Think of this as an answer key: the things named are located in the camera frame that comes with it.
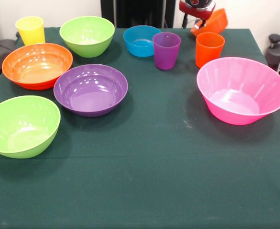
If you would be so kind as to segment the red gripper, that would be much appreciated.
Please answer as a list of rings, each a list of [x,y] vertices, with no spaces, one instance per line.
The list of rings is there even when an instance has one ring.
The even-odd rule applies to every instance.
[[[216,3],[214,0],[180,0],[179,9],[185,13],[182,28],[187,27],[187,15],[203,19],[201,27],[205,26],[206,20],[212,15]]]

